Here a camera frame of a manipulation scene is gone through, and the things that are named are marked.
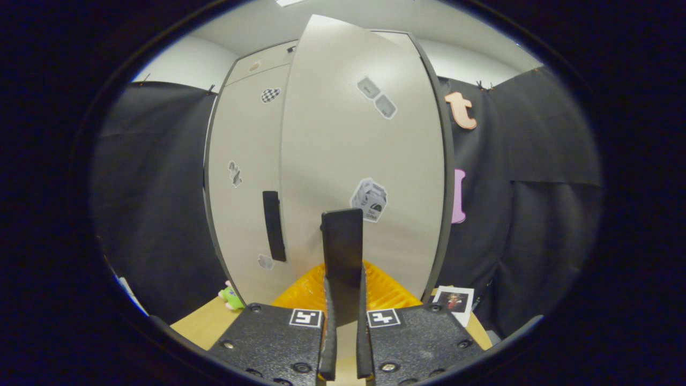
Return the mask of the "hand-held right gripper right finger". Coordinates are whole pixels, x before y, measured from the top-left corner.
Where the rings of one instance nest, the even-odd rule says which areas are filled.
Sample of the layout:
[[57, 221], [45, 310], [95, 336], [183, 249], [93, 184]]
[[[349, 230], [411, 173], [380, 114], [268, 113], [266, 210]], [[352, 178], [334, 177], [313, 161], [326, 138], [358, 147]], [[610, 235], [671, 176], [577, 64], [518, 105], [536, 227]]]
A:
[[372, 310], [374, 281], [363, 266], [357, 327], [357, 376], [367, 384], [428, 381], [475, 361], [483, 348], [440, 303]]

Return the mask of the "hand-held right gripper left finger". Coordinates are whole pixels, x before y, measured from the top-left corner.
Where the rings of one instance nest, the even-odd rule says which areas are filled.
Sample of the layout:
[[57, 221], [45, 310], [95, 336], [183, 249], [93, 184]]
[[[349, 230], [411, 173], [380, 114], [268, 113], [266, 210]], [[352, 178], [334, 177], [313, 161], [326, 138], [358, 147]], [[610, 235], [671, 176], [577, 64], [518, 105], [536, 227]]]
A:
[[324, 266], [297, 279], [272, 305], [246, 305], [208, 352], [264, 382], [333, 381], [337, 332]]

